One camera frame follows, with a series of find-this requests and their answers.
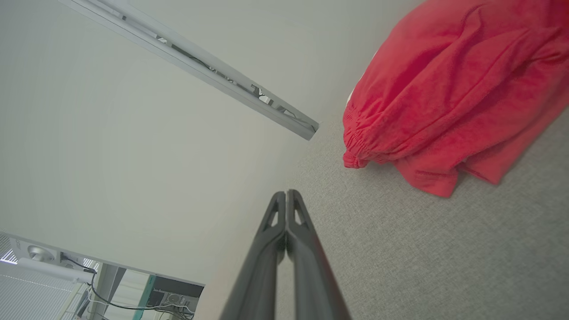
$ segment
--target cable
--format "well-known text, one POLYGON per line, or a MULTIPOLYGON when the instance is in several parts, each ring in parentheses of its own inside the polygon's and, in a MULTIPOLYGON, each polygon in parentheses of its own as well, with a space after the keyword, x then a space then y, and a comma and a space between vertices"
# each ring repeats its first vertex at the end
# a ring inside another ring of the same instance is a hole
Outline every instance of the cable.
POLYGON ((192 320, 192 319, 196 316, 194 313, 192 313, 192 314, 191 314, 192 317, 191 317, 191 318, 188 318, 188 314, 184 313, 184 309, 183 309, 183 308, 180 308, 180 310, 178 310, 178 313, 180 313, 180 315, 181 315, 182 317, 184 317, 184 319, 186 319, 186 320, 192 320))
POLYGON ((174 311, 176 313, 176 316, 182 320, 192 320, 194 318, 194 315, 192 314, 191 318, 188 318, 184 313, 181 313, 180 311, 174 311))
POLYGON ((61 254, 61 258, 62 258, 63 260, 68 260, 68 261, 71 261, 72 263, 74 263, 74 264, 76 264, 76 265, 78 265, 78 266, 82 267, 83 269, 93 270, 93 271, 95 271, 95 272, 96 272, 96 270, 95 270, 95 269, 93 269, 93 268, 87 268, 86 266, 84 266, 84 265, 82 265, 82 264, 79 264, 79 263, 78 263, 78 262, 76 262, 75 260, 71 260, 71 259, 69 259, 69 258, 68 258, 67 256, 65 256, 63 253, 61 254))
POLYGON ((201 65, 203 65, 204 67, 206 67, 206 68, 209 69, 209 66, 208 66, 207 64, 203 63, 203 61, 201 61, 200 59, 198 59, 198 58, 196 58, 196 57, 190 57, 190 59, 194 60, 195 62, 197 62, 197 63, 199 63, 199 64, 201 64, 201 65))
POLYGON ((102 314, 100 314, 100 313, 98 313, 98 312, 95 312, 95 313, 98 314, 98 315, 100 315, 101 318, 103 318, 103 320, 110 320, 109 318, 105 317, 104 315, 102 315, 102 314))
POLYGON ((180 318, 178 315, 174 314, 174 313, 171 312, 171 311, 167 311, 167 310, 156 310, 156 311, 157 311, 157 312, 163 312, 163 314, 160 316, 160 319, 162 319, 162 316, 164 315, 164 313, 169 313, 169 314, 173 315, 174 317, 176 317, 176 318, 178 318, 178 319, 180 319, 180 320, 184 320, 183 318, 180 318))
POLYGON ((168 313, 172 314, 174 317, 176 317, 176 318, 178 318, 178 319, 180 319, 180 320, 186 320, 186 318, 181 317, 179 314, 175 314, 175 313, 170 312, 170 311, 165 311, 165 312, 168 312, 168 313))
MULTIPOLYGON (((95 281, 95 275, 96 275, 96 274, 93 273, 93 278, 92 278, 92 280, 91 280, 92 283, 94 283, 94 281, 95 281)), ((89 297, 88 297, 88 300, 90 300, 90 301, 92 301, 92 302, 96 302, 96 303, 102 303, 102 304, 104 304, 104 305, 115 306, 115 307, 118 307, 118 308, 128 309, 128 310, 156 310, 156 309, 159 309, 159 308, 165 308, 165 307, 169 307, 169 306, 174 306, 174 307, 184 307, 184 308, 188 309, 188 312, 190 312, 190 314, 194 314, 194 312, 193 312, 192 310, 190 310, 190 309, 188 308, 188 306, 179 306, 179 305, 175 305, 175 304, 173 304, 173 303, 171 303, 171 304, 169 304, 169 305, 167 305, 167 306, 155 306, 155 307, 120 306, 120 305, 116 305, 116 304, 114 304, 114 303, 108 301, 107 299, 105 299, 105 298, 103 298, 101 295, 99 295, 99 294, 97 293, 97 291, 95 290, 94 285, 91 285, 91 289, 93 290, 93 293, 95 294, 95 296, 98 296, 99 299, 101 299, 101 300, 103 300, 103 301, 105 301, 105 302, 95 301, 95 300, 93 300, 93 299, 91 299, 91 298, 89 298, 89 297)))

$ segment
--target white wall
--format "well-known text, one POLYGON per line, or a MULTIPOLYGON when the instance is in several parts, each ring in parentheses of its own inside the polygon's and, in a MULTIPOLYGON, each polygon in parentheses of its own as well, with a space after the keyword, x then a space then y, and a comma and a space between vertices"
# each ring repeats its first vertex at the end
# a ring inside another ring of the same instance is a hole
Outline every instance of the white wall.
POLYGON ((303 139, 56 0, 0 30, 0 231, 202 284, 249 245, 303 139))

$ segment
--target red fabric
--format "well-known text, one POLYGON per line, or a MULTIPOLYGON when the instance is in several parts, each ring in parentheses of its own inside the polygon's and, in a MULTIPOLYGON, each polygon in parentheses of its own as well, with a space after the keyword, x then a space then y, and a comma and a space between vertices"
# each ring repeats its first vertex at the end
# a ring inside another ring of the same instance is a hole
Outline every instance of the red fabric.
POLYGON ((569 0, 428 0, 403 18, 344 113, 344 165, 393 162, 448 197, 497 184, 569 104, 569 0))

